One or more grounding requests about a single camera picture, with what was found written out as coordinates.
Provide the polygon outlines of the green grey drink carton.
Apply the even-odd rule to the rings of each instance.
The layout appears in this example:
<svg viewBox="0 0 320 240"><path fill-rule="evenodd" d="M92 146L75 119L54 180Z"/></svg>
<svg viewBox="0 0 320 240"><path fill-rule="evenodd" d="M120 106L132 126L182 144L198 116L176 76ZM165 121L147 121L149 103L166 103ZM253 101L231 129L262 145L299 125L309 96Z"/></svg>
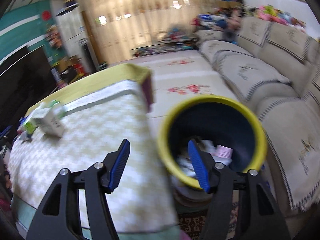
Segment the green grey drink carton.
<svg viewBox="0 0 320 240"><path fill-rule="evenodd" d="M51 108L36 109L32 120L45 134L61 138L65 127Z"/></svg>

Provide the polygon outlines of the pink strawberry milk carton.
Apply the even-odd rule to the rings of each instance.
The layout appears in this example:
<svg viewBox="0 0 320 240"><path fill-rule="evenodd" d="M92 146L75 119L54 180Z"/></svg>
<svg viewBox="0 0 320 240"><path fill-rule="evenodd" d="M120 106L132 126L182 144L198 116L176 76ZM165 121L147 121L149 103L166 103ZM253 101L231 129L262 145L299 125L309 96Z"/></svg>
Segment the pink strawberry milk carton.
<svg viewBox="0 0 320 240"><path fill-rule="evenodd" d="M228 148L226 146L217 145L215 155L219 158L223 159L231 159L232 158L233 149Z"/></svg>

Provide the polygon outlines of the green white plastic bottle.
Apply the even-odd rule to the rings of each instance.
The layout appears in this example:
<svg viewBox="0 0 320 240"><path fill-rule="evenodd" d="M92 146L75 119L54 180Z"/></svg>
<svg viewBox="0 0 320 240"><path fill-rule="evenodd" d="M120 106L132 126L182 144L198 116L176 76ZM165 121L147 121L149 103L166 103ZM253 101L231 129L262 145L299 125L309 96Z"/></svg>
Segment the green white plastic bottle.
<svg viewBox="0 0 320 240"><path fill-rule="evenodd" d="M18 127L18 133L26 132L28 135L32 135L35 130L38 128L36 124L32 120L32 115L36 109L42 108L51 108L54 114L61 119L61 115L59 114L58 109L60 108L59 102L53 105L48 105L45 102L40 103L38 107L36 107L27 117L22 119L20 126Z"/></svg>

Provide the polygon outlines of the yellow rimmed trash bin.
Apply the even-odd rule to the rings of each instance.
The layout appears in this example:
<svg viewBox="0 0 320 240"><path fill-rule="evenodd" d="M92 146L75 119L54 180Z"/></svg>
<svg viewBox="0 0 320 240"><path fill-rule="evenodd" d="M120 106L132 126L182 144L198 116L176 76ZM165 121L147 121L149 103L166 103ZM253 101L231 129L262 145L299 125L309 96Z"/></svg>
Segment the yellow rimmed trash bin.
<svg viewBox="0 0 320 240"><path fill-rule="evenodd" d="M256 115L245 105L216 95L198 95L178 103L165 116L157 138L158 155L167 171L184 185L199 190L176 159L193 138L233 150L230 169L259 171L266 159L267 139Z"/></svg>

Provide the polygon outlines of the floral floor mat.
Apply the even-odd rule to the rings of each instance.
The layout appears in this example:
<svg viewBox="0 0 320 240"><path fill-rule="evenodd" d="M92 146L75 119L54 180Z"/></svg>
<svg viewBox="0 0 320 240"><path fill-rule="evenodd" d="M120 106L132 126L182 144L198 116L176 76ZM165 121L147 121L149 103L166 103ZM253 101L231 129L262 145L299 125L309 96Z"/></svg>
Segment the floral floor mat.
<svg viewBox="0 0 320 240"><path fill-rule="evenodd" d="M137 57L122 63L152 71L153 104L148 119L162 118L180 102L197 95L237 99L220 74L196 50Z"/></svg>

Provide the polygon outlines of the black tower fan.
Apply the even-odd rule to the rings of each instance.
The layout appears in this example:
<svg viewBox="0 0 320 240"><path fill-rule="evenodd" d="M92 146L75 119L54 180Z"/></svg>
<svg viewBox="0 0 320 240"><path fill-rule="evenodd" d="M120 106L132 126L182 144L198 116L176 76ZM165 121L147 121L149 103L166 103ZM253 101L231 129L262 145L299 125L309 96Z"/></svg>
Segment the black tower fan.
<svg viewBox="0 0 320 240"><path fill-rule="evenodd" d="M97 57L94 53L93 47L87 38L82 38L79 41L80 47L84 54L84 57L89 65L91 73L96 73L99 70L99 63L97 61Z"/></svg>

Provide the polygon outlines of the beige sofa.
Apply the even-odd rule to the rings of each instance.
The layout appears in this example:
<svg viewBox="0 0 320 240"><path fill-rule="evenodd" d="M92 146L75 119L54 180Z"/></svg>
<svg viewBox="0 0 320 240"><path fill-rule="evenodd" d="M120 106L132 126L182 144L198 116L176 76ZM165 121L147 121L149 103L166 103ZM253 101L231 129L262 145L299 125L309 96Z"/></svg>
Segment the beige sofa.
<svg viewBox="0 0 320 240"><path fill-rule="evenodd" d="M266 132L271 187L284 213L319 202L319 43L286 25L245 17L234 42L196 32L198 46Z"/></svg>

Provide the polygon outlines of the large black television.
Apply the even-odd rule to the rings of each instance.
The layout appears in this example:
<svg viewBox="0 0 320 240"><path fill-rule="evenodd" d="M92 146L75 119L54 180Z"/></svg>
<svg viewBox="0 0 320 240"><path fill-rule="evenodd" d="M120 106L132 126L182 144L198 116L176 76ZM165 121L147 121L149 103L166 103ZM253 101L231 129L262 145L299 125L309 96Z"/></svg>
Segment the large black television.
<svg viewBox="0 0 320 240"><path fill-rule="evenodd" d="M17 126L28 109L55 88L56 81L43 47L13 63L1 74L1 130Z"/></svg>

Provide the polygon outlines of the cream curtains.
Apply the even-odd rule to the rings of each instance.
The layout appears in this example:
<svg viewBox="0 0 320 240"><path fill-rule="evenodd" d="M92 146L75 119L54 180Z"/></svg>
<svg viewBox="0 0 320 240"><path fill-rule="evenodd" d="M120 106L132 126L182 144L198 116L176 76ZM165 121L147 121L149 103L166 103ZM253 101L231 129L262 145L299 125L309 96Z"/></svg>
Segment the cream curtains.
<svg viewBox="0 0 320 240"><path fill-rule="evenodd" d="M172 27L191 33L198 14L216 0L77 0L107 63L131 58L131 50L156 43Z"/></svg>

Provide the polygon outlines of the pile of plush toys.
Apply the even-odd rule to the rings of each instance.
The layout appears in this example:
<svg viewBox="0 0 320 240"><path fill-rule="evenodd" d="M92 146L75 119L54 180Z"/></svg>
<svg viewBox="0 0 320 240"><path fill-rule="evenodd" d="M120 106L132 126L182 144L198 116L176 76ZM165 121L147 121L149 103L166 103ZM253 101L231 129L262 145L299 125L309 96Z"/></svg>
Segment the pile of plush toys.
<svg viewBox="0 0 320 240"><path fill-rule="evenodd" d="M283 12L274 8L272 5L262 5L260 7L252 7L248 10L249 15L257 17L261 20L276 22L289 27L294 27L302 32L306 31L306 23L296 19L289 12Z"/></svg>

